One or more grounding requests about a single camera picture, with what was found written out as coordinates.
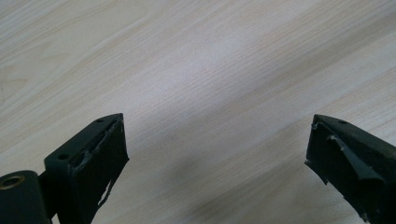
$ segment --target wood grain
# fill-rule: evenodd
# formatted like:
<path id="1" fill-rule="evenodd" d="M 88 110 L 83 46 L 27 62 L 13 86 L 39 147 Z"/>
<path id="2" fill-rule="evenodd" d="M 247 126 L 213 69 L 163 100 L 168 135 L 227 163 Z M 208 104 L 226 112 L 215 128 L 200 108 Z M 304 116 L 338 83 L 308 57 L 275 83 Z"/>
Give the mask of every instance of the wood grain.
<path id="1" fill-rule="evenodd" d="M 93 223 L 363 223 L 304 166 L 316 113 L 396 145 L 396 2 L 0 2 L 0 175 L 122 112 Z"/>

